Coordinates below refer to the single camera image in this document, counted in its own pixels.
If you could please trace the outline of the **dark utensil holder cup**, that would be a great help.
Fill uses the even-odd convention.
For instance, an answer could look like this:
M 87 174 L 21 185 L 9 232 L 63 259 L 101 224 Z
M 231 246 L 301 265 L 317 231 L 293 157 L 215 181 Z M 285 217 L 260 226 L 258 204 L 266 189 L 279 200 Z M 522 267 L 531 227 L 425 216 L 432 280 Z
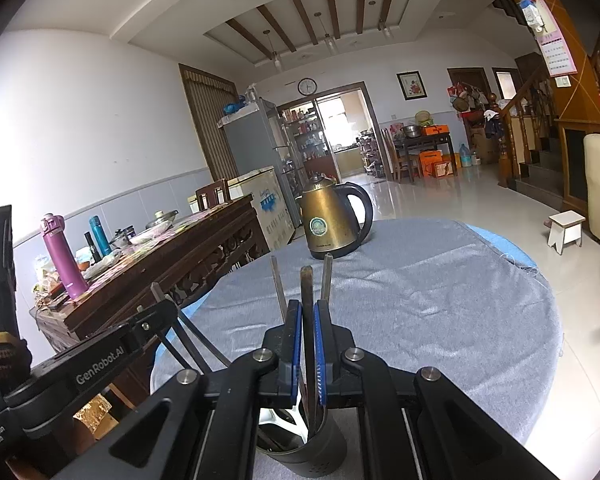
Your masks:
M 346 439 L 336 420 L 329 411 L 324 411 L 320 428 L 298 448 L 290 451 L 273 452 L 259 448 L 294 474 L 303 478 L 321 478 L 333 474 L 347 457 Z

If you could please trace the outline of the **white ceramic spoon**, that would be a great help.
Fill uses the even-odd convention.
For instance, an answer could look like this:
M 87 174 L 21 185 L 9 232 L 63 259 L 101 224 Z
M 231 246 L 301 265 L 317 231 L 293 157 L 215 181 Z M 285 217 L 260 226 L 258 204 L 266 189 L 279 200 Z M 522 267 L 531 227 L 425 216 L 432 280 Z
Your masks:
M 306 426 L 298 411 L 286 408 L 261 408 L 259 413 L 259 425 L 273 425 L 291 434 L 300 436 Z

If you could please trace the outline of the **white chest freezer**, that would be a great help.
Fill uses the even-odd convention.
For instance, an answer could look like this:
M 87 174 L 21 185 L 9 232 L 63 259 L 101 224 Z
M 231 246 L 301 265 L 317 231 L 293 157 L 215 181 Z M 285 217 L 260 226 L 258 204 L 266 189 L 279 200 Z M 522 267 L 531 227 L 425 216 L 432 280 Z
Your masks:
M 273 166 L 249 171 L 228 181 L 228 194 L 232 200 L 250 194 L 251 205 L 257 211 L 261 230 L 269 250 L 286 246 L 294 237 L 296 227 L 283 196 Z

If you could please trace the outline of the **bronze electric kettle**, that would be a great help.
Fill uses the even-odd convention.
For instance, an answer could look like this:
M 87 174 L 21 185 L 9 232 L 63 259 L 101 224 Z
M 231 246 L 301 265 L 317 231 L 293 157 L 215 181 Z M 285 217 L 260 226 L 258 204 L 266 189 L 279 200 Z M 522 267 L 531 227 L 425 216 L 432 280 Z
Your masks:
M 312 174 L 300 197 L 306 244 L 315 259 L 340 258 L 357 250 L 374 221 L 373 204 L 362 186 Z

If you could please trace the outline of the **carved dark wooden sideboard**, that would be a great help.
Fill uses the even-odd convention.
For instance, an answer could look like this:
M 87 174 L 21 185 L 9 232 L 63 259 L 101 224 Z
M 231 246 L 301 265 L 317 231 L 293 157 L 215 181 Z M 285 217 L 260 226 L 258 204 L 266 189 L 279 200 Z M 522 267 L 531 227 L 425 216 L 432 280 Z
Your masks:
M 36 326 L 61 351 L 153 304 L 151 284 L 173 292 L 179 304 L 205 294 L 222 276 L 268 252 L 251 201 L 242 196 L 182 222 L 123 257 L 76 300 L 59 297 L 31 309 Z

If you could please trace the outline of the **grey table cloth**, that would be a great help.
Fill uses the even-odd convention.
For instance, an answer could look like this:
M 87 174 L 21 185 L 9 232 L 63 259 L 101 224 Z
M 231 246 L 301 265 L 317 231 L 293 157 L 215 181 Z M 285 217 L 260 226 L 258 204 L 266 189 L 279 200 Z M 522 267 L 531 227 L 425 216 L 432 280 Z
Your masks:
M 267 255 L 223 276 L 185 314 L 231 361 L 282 324 Z M 399 370 L 435 366 L 525 444 L 550 393 L 562 322 L 538 268 L 517 266 L 467 224 L 375 221 L 334 261 L 329 312 Z

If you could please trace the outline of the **wooden chair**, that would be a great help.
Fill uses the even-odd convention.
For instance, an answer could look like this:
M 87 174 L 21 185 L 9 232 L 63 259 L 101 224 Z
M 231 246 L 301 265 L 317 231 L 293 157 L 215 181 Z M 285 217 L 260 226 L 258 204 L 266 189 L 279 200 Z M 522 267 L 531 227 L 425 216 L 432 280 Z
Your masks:
M 226 179 L 220 179 L 198 188 L 195 197 L 200 211 L 228 203 L 230 201 L 228 182 Z

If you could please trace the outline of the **magenta water bottle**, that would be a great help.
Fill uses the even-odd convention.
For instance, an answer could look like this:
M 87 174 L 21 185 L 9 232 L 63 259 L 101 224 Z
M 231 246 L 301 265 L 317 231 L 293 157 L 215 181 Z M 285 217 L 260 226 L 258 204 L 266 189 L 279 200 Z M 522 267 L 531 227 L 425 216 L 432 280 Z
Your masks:
M 73 257 L 65 237 L 65 219 L 58 214 L 46 214 L 41 220 L 42 239 L 58 272 L 61 283 L 71 299 L 87 291 L 88 285 Z

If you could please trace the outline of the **teal water bottle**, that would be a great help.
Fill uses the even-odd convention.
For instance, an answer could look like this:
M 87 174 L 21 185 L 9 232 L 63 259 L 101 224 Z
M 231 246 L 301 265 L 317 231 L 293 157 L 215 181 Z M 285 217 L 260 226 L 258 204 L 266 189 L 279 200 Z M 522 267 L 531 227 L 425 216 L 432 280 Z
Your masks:
M 100 254 L 105 257 L 108 256 L 111 252 L 111 247 L 108 243 L 104 228 L 102 227 L 102 222 L 100 222 L 99 216 L 93 216 L 88 220 L 90 224 L 90 228 L 92 234 L 94 236 L 94 240 L 96 246 L 100 252 Z

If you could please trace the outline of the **grey refrigerator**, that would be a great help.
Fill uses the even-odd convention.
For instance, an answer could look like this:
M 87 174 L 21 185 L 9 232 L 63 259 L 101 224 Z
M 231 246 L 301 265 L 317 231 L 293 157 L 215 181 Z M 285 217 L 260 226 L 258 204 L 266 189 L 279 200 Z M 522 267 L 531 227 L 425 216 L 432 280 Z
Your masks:
M 301 166 L 283 128 L 274 103 L 262 98 L 218 121 L 240 174 L 273 167 L 292 224 L 301 226 L 297 197 L 301 193 Z

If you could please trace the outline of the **blue round table cover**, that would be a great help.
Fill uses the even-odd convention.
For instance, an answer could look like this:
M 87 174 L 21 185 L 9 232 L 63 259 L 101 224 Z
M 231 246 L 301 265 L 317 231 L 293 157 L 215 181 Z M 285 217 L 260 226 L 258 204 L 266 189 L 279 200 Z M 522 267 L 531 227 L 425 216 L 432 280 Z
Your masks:
M 536 269 L 538 267 L 522 249 L 507 238 L 486 229 L 478 228 L 478 226 L 472 226 L 471 224 L 468 224 L 467 227 L 495 247 L 508 260 L 516 263 L 517 266 L 523 266 L 524 268 L 529 269 Z

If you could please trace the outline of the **small white stool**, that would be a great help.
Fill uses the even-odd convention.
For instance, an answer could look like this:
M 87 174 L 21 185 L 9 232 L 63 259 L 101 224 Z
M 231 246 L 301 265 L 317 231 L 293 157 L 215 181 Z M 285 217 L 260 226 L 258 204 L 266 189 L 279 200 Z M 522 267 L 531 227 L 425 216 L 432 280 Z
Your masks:
M 573 210 L 552 214 L 548 217 L 550 234 L 547 245 L 553 247 L 558 255 L 562 255 L 564 248 L 570 244 L 582 246 L 582 232 L 585 216 Z

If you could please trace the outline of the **round wall clock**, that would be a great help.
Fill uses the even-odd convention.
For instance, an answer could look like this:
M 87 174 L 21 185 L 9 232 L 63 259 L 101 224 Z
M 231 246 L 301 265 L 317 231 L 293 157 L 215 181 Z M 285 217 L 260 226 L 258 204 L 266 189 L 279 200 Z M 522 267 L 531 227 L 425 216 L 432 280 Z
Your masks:
M 317 82 L 310 77 L 298 81 L 297 90 L 302 96 L 313 96 L 317 92 Z

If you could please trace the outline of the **framed wall picture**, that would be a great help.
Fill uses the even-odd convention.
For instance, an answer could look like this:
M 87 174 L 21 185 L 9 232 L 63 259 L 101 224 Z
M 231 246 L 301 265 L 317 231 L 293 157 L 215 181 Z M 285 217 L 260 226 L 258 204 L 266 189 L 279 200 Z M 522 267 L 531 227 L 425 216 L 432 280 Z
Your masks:
M 396 75 L 405 101 L 426 98 L 427 92 L 418 70 Z

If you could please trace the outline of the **wall calendar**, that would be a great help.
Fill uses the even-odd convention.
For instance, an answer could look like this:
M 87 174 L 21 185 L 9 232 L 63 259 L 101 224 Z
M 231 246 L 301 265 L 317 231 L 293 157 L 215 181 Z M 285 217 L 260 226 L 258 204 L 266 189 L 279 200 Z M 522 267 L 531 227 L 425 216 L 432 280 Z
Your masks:
M 520 0 L 518 3 L 528 27 L 540 47 L 551 77 L 577 73 L 567 41 L 545 0 Z

